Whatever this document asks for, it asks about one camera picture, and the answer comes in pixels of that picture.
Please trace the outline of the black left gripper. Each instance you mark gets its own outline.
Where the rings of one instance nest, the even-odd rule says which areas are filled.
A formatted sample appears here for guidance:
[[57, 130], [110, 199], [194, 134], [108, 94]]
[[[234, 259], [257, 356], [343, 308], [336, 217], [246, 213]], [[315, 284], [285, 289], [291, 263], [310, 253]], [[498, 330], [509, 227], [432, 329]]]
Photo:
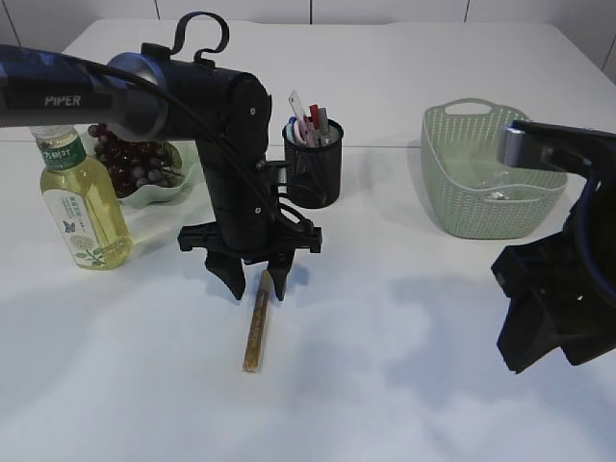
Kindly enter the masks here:
[[270, 216], [252, 205], [248, 208], [212, 206], [212, 222], [181, 228], [177, 241], [182, 251], [204, 248], [206, 269], [241, 300], [245, 290], [242, 260], [269, 259], [267, 271], [275, 295], [283, 301], [295, 250], [321, 251], [321, 228], [288, 204], [277, 202]]

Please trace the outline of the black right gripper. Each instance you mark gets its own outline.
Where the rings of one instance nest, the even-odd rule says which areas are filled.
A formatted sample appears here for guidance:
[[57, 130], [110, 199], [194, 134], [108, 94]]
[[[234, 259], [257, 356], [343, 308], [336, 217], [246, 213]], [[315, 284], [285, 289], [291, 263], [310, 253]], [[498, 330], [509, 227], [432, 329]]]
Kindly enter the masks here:
[[509, 299], [497, 347], [515, 373], [558, 348], [573, 366], [615, 349], [615, 303], [582, 267], [574, 216], [558, 233], [506, 246], [491, 267]]

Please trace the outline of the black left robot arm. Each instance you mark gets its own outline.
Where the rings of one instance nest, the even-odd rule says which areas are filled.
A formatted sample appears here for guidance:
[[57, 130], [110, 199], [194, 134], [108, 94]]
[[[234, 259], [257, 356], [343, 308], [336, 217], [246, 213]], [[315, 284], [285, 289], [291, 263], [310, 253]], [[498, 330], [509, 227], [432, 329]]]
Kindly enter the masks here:
[[142, 49], [99, 64], [14, 45], [1, 49], [5, 127], [105, 123], [127, 141], [193, 141], [215, 220], [185, 226], [182, 250], [203, 248], [206, 268], [233, 296], [244, 267], [266, 263], [278, 298], [295, 252], [319, 252], [321, 230], [279, 200], [279, 161], [266, 157], [271, 98], [252, 74], [184, 63]]

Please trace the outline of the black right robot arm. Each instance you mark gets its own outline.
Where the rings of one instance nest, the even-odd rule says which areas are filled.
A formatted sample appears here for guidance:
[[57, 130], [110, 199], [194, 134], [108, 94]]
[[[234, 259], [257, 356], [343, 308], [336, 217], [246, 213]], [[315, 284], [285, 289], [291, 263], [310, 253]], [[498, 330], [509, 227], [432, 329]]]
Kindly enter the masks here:
[[585, 180], [561, 231], [506, 246], [492, 266], [510, 301], [497, 340], [502, 359], [515, 373], [555, 349], [574, 366], [592, 361], [615, 348], [615, 143], [512, 130], [499, 159]]

